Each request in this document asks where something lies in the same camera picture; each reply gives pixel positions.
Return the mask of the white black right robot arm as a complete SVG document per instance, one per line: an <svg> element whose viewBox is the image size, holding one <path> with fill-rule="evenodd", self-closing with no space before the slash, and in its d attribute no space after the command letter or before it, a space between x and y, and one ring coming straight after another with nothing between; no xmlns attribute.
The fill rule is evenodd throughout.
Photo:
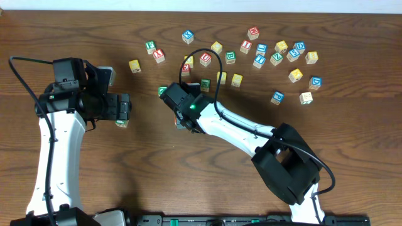
<svg viewBox="0 0 402 226"><path fill-rule="evenodd" d="M248 154L269 190L289 204L292 221L324 221L318 200L323 162L293 127L250 121L184 83L173 82L160 99L189 131L219 137Z"/></svg>

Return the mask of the green N wooden block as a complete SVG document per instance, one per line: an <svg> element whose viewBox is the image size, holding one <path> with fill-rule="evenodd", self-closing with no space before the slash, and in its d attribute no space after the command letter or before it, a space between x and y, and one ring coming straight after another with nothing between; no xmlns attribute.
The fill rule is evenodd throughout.
<svg viewBox="0 0 402 226"><path fill-rule="evenodd" d="M160 96L167 88L167 86L158 87L158 95Z"/></svg>

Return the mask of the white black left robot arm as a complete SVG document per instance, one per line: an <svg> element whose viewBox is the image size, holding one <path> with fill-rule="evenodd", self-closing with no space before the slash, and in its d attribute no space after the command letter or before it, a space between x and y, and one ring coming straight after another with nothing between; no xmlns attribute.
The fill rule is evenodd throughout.
<svg viewBox="0 0 402 226"><path fill-rule="evenodd" d="M35 101L41 133L33 195L23 218L11 225L131 225L128 212L112 208L95 215L83 211L79 190L80 150L87 124L127 122L129 94L108 91L116 73L80 58L50 62L55 80L36 96L13 65L11 70Z"/></svg>

